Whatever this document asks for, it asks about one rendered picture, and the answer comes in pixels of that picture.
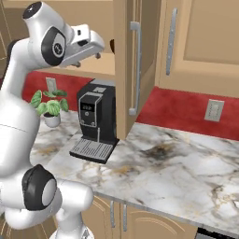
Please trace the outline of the grey wall outlet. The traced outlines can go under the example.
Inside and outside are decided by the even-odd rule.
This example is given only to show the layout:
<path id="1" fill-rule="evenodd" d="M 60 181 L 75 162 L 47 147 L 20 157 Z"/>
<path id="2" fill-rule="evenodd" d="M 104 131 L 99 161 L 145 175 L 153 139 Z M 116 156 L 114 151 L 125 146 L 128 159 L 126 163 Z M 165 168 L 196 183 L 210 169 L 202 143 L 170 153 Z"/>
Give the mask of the grey wall outlet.
<path id="1" fill-rule="evenodd" d="M 49 91 L 56 91 L 57 90 L 57 84 L 56 79 L 52 77 L 46 78 L 47 86 Z"/>
<path id="2" fill-rule="evenodd" d="M 209 99 L 204 119 L 219 122 L 223 107 L 224 107 L 223 101 Z"/>

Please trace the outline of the tan wall cabinet body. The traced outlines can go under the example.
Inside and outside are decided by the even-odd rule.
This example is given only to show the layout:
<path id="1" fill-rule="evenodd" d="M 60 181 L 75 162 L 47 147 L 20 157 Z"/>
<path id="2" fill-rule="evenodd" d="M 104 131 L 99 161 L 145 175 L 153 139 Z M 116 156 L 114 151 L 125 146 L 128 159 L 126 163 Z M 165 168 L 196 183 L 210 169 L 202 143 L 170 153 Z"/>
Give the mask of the tan wall cabinet body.
<path id="1" fill-rule="evenodd" d="M 5 12 L 7 27 L 12 39 L 28 36 L 23 11 L 33 2 L 44 1 L 57 11 L 69 25 L 86 23 L 105 41 L 101 58 L 94 56 L 81 62 L 80 67 L 53 67 L 43 72 L 78 77 L 101 77 L 112 79 L 115 76 L 115 56 L 109 42 L 114 38 L 113 0 L 0 0 Z"/>

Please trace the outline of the dark dishwasher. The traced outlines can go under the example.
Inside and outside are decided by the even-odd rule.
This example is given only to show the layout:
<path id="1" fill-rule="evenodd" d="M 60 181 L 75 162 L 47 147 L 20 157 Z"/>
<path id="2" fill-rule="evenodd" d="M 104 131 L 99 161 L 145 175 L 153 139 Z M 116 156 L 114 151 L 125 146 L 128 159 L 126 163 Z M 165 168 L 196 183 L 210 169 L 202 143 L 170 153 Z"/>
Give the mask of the dark dishwasher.
<path id="1" fill-rule="evenodd" d="M 239 236 L 231 236 L 219 232 L 210 232 L 204 228 L 198 228 L 194 239 L 239 239 Z"/>

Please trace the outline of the green potted plant white pot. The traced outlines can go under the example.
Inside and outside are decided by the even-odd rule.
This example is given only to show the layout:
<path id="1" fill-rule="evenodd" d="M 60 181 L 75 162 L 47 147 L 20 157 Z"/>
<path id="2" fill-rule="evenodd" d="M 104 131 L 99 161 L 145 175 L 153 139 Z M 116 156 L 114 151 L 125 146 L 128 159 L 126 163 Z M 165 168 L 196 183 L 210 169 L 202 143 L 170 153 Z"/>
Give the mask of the green potted plant white pot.
<path id="1" fill-rule="evenodd" d="M 46 125 L 55 128 L 61 124 L 61 111 L 67 112 L 67 92 L 64 90 L 41 91 L 33 95 L 30 104 L 36 109 L 39 116 L 44 117 Z"/>

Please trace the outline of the tan base cabinet door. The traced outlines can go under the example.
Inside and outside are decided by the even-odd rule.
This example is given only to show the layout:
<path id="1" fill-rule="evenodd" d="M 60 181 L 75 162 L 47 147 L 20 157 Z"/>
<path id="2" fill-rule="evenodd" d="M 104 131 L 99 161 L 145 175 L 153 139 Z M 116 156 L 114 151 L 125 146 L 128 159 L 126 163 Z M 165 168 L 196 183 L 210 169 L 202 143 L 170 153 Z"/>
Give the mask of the tan base cabinet door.
<path id="1" fill-rule="evenodd" d="M 194 239 L 197 227 L 127 205 L 127 232 L 123 231 L 123 204 L 120 205 L 121 239 Z"/>
<path id="2" fill-rule="evenodd" d="M 120 239 L 120 204 L 114 202 L 115 228 L 110 222 L 110 202 L 95 196 L 91 207 L 82 213 L 86 226 L 92 231 L 94 239 Z"/>

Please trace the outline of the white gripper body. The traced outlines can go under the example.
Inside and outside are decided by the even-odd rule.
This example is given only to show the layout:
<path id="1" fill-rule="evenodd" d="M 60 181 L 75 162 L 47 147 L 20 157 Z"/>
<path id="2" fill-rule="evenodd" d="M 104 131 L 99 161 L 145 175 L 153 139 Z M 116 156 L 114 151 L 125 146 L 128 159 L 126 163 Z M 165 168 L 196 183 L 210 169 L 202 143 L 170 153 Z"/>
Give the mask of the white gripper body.
<path id="1" fill-rule="evenodd" d="M 105 42 L 96 32 L 90 29 L 75 29 L 74 37 L 66 46 L 65 55 L 60 67 L 75 65 L 105 49 Z"/>

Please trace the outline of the black coffee machine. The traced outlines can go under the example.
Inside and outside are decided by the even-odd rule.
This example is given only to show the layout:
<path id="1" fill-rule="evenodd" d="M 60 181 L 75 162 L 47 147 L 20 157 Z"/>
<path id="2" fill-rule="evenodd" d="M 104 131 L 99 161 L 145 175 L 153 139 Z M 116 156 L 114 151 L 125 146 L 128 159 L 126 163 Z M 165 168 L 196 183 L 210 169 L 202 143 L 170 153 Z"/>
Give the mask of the black coffee machine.
<path id="1" fill-rule="evenodd" d="M 116 90 L 112 80 L 93 79 L 77 92 L 82 136 L 71 156 L 106 164 L 119 142 L 116 131 Z"/>

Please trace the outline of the open tan cabinet door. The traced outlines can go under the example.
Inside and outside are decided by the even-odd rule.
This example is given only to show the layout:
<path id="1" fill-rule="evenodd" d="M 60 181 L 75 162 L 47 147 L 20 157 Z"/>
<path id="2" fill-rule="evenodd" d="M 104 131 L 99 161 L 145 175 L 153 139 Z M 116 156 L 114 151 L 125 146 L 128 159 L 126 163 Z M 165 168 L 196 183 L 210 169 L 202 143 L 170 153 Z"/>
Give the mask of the open tan cabinet door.
<path id="1" fill-rule="evenodd" d="M 114 0 L 115 80 L 117 137 L 124 139 L 132 129 L 154 85 L 162 0 Z M 136 94 L 136 31 L 130 22 L 137 21 L 142 31 L 140 100 L 137 114 L 129 115 Z"/>

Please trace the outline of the closed tan cabinet door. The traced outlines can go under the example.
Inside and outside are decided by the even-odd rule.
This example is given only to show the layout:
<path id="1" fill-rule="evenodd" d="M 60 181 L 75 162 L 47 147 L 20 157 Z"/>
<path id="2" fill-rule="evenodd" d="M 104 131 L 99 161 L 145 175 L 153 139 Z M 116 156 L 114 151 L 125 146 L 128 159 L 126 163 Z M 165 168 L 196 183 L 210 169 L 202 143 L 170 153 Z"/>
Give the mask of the closed tan cabinet door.
<path id="1" fill-rule="evenodd" d="M 170 75 L 172 10 L 177 7 Z M 162 0 L 158 86 L 239 98 L 239 0 Z"/>

